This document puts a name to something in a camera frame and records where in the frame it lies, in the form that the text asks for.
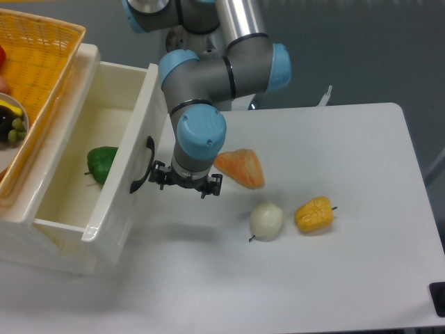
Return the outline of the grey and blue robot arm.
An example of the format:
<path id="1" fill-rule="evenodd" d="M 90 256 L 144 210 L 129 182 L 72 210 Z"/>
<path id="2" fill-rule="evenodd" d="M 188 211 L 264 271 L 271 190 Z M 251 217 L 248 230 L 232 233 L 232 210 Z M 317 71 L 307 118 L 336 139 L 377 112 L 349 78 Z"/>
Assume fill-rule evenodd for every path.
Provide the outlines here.
<path id="1" fill-rule="evenodd" d="M 195 189 L 218 196 L 223 177 L 211 167 L 223 147 L 227 125 L 219 102 L 287 86 L 291 59 L 286 47 L 271 42 L 258 1 L 124 1 L 133 30 L 150 32 L 180 26 L 187 34 L 208 36 L 221 31 L 222 51 L 204 58 L 180 47 L 159 62 L 161 90 L 175 133 L 171 164 L 151 159 L 144 182 Z"/>

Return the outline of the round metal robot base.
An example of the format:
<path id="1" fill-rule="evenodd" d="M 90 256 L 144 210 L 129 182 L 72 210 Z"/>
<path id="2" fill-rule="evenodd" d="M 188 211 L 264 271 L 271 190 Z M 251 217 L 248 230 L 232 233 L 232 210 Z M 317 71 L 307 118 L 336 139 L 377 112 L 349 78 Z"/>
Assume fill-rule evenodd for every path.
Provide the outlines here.
<path id="1" fill-rule="evenodd" d="M 192 34 L 183 26 L 173 27 L 168 31 L 165 48 L 167 52 L 177 49 L 192 50 L 202 60 L 219 58 L 227 52 L 224 35 L 220 27 L 205 35 Z"/>

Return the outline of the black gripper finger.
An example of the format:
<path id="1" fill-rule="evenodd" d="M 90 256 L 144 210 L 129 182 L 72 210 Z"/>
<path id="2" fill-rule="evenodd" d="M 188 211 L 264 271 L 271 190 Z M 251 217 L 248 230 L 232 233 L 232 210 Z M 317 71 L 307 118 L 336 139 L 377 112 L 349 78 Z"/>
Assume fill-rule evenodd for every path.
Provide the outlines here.
<path id="1" fill-rule="evenodd" d="M 162 161 L 154 161 L 148 181 L 158 184 L 160 190 L 163 190 L 164 186 L 171 186 L 174 184 L 172 180 L 172 169 L 170 166 L 166 166 Z"/>
<path id="2" fill-rule="evenodd" d="M 204 199 L 206 196 L 219 196 L 223 183 L 222 180 L 223 176 L 221 174 L 207 175 L 201 186 L 201 199 Z"/>

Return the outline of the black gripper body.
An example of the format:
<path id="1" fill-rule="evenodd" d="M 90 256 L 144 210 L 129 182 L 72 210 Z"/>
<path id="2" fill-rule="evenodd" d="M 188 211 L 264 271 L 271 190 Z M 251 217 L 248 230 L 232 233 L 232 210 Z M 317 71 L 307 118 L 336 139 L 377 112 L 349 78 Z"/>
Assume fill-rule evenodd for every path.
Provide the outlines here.
<path id="1" fill-rule="evenodd" d="M 210 168 L 193 172 L 186 170 L 179 164 L 171 163 L 169 185 L 176 185 L 184 189 L 195 189 L 197 191 L 208 191 L 211 189 L 209 171 Z"/>

